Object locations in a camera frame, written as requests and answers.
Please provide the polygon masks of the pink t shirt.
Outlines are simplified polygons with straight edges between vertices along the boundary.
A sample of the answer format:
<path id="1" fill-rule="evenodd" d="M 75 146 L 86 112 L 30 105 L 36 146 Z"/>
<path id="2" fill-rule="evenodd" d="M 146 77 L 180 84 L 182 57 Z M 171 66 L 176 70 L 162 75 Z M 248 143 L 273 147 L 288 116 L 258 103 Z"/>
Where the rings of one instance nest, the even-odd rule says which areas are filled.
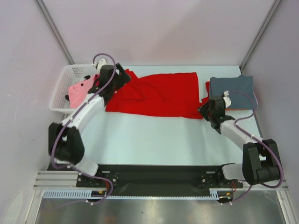
<path id="1" fill-rule="evenodd" d="M 99 74 L 85 76 L 83 81 L 80 81 L 68 88 L 68 95 L 65 97 L 70 102 L 71 109 L 77 109 L 82 104 L 88 94 L 88 91 L 92 88 L 95 79 L 98 77 Z"/>

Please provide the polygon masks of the orange folded t shirt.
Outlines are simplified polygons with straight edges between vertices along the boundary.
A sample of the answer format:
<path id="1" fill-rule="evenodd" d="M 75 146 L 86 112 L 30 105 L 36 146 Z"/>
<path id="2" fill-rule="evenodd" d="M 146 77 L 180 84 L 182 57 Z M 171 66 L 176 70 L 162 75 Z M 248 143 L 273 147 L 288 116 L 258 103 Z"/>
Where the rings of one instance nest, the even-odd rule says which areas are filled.
<path id="1" fill-rule="evenodd" d="M 248 109 L 231 109 L 231 108 L 226 108 L 226 111 L 246 111 Z"/>

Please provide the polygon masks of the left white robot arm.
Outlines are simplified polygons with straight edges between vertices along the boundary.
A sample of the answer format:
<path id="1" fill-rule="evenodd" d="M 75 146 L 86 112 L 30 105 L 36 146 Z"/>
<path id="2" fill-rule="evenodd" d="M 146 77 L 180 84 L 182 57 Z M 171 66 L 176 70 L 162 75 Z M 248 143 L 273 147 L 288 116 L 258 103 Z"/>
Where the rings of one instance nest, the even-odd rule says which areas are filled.
<path id="1" fill-rule="evenodd" d="M 92 118 L 131 80 L 119 63 L 102 63 L 99 68 L 99 75 L 83 103 L 60 123 L 51 123 L 48 129 L 48 153 L 51 159 L 67 162 L 87 174 L 87 181 L 95 187 L 102 184 L 103 174 L 98 172 L 98 164 L 85 154 L 81 134 Z"/>

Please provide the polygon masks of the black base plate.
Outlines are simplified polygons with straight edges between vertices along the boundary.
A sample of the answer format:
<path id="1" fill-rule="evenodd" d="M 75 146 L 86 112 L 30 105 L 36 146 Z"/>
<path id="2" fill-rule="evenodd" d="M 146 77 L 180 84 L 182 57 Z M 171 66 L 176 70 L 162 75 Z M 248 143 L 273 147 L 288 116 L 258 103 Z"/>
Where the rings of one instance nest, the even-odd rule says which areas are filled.
<path id="1" fill-rule="evenodd" d="M 103 188 L 113 183 L 113 196 L 199 197 L 210 189 L 242 189 L 237 180 L 225 179 L 221 166 L 100 165 L 94 178 L 77 177 L 76 187 Z"/>

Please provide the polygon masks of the red t shirt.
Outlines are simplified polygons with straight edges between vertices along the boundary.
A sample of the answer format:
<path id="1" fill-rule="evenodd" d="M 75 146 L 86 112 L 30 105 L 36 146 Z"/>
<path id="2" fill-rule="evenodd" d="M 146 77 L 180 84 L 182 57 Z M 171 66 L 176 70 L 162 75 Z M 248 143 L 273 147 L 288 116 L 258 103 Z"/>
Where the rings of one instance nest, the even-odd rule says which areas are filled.
<path id="1" fill-rule="evenodd" d="M 144 77 L 127 69 L 131 81 L 117 90 L 106 112 L 155 117 L 202 119 L 198 109 L 199 80 L 196 72 L 160 73 Z"/>
<path id="2" fill-rule="evenodd" d="M 209 100 L 209 96 L 210 96 L 210 81 L 207 81 L 205 83 L 205 87 L 206 87 L 207 96 L 205 98 L 201 99 L 202 103 L 207 103 L 208 100 Z"/>

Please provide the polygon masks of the white plastic laundry basket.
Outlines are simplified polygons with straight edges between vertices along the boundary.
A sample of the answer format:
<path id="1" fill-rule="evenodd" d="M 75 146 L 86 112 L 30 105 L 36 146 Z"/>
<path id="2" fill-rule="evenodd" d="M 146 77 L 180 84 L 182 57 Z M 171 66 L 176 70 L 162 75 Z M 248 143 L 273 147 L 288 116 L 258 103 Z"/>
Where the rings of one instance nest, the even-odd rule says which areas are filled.
<path id="1" fill-rule="evenodd" d="M 54 112 L 71 114 L 74 109 L 70 108 L 70 102 L 65 98 L 70 86 L 83 81 L 85 76 L 96 74 L 96 69 L 90 64 L 74 64 L 65 66 L 52 93 L 49 109 Z"/>

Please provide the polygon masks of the right aluminium corner post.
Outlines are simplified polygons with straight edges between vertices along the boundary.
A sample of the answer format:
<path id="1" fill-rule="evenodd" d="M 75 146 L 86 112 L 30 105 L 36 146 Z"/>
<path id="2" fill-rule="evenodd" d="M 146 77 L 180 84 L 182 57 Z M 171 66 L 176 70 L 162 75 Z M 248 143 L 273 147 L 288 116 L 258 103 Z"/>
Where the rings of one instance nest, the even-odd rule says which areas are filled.
<path id="1" fill-rule="evenodd" d="M 250 45 L 247 53 L 245 54 L 245 57 L 243 58 L 241 64 L 239 65 L 239 69 L 240 72 L 243 73 L 245 71 L 245 68 L 248 64 L 248 62 L 250 61 L 251 57 L 253 56 L 254 52 L 256 51 L 263 35 L 265 34 L 268 26 L 270 25 L 272 19 L 274 18 L 274 16 L 276 15 L 279 7 L 281 6 L 283 0 L 275 0 L 273 1 L 265 19 L 262 22 L 261 27 L 259 28 L 257 34 L 255 35 L 255 38 L 252 42 L 252 44 Z"/>

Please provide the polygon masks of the red folded t shirt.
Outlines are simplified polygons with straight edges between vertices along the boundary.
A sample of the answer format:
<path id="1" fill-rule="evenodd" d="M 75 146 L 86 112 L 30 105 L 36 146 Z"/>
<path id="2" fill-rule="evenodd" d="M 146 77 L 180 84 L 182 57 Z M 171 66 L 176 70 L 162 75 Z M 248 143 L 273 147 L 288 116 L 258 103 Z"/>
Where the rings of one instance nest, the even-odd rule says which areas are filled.
<path id="1" fill-rule="evenodd" d="M 207 103 L 208 100 L 209 100 L 209 96 L 210 96 L 210 81 L 207 81 L 205 83 L 205 87 L 206 87 L 207 96 L 205 98 L 201 99 L 202 103 Z"/>

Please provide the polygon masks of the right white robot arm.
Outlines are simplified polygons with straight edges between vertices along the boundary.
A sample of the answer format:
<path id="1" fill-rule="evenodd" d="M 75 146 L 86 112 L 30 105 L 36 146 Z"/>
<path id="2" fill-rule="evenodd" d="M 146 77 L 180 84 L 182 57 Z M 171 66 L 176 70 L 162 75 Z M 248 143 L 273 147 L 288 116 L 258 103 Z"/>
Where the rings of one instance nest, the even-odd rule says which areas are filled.
<path id="1" fill-rule="evenodd" d="M 284 173 L 276 141 L 256 137 L 240 127 L 240 119 L 226 114 L 230 104 L 229 96 L 207 97 L 198 109 L 201 116 L 210 122 L 211 128 L 242 150 L 242 163 L 222 165 L 222 171 L 215 176 L 216 183 L 227 187 L 232 180 L 241 180 L 251 186 L 280 187 Z"/>

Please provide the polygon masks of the left aluminium corner post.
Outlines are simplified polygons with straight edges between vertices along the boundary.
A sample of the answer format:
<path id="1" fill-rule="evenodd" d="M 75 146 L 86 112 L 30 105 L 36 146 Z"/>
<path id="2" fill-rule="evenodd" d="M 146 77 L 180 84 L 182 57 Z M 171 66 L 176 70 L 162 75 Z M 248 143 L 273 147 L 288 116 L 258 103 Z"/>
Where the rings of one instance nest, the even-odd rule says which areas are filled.
<path id="1" fill-rule="evenodd" d="M 68 62 L 68 64 L 74 64 L 74 60 L 67 48 L 67 45 L 65 44 L 65 41 L 63 40 L 63 37 L 61 36 L 46 4 L 44 3 L 43 0 L 34 0 L 34 3 L 36 4 L 38 10 L 40 11 L 46 25 L 48 26 L 50 32 L 52 33 L 66 61 Z"/>

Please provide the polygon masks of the aluminium corner post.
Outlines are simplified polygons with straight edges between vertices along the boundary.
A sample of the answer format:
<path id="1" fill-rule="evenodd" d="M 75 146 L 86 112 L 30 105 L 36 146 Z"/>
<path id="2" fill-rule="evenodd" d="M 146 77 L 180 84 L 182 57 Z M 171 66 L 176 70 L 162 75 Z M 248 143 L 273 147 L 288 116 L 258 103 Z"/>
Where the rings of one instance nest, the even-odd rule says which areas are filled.
<path id="1" fill-rule="evenodd" d="M 261 27 L 259 28 L 257 34 L 255 35 L 255 38 L 252 42 L 252 44 L 250 45 L 247 53 L 245 54 L 245 57 L 243 58 L 241 64 L 239 65 L 239 69 L 240 72 L 243 73 L 245 71 L 245 68 L 248 64 L 248 62 L 250 61 L 251 57 L 253 56 L 254 52 L 256 51 L 263 35 L 265 34 L 268 26 L 270 25 L 272 19 L 274 18 L 274 16 L 276 15 L 279 7 L 281 6 L 283 0 L 275 0 L 273 1 L 265 19 L 262 22 Z"/>
<path id="2" fill-rule="evenodd" d="M 65 41 L 63 40 L 63 37 L 61 36 L 46 4 L 44 3 L 43 0 L 34 0 L 34 3 L 36 4 L 38 10 L 40 11 L 46 25 L 48 26 L 50 32 L 52 33 L 66 61 L 68 62 L 68 64 L 74 64 L 74 60 L 67 48 L 67 45 L 65 44 Z"/>

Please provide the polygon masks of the grey folded t shirt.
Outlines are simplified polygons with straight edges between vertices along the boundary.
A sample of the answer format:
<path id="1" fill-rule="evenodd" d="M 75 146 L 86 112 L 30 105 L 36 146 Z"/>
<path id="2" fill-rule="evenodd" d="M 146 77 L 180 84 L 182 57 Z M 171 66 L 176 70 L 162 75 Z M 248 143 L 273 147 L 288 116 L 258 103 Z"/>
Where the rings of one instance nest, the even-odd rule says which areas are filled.
<path id="1" fill-rule="evenodd" d="M 228 78 L 210 78 L 210 96 L 220 96 L 229 91 L 231 109 L 253 110 L 258 107 L 256 96 L 253 92 L 254 79 L 252 76 L 240 75 Z"/>

